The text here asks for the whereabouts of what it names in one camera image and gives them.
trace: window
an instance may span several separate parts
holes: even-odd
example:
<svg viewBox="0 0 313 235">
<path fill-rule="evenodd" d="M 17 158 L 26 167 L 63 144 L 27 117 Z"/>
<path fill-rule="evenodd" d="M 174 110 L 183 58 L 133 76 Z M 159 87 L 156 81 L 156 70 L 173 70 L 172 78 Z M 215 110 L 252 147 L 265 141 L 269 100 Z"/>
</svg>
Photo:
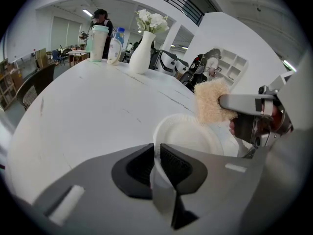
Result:
<svg viewBox="0 0 313 235">
<path fill-rule="evenodd" d="M 81 24 L 68 19 L 54 17 L 51 33 L 51 50 L 78 44 Z"/>
</svg>

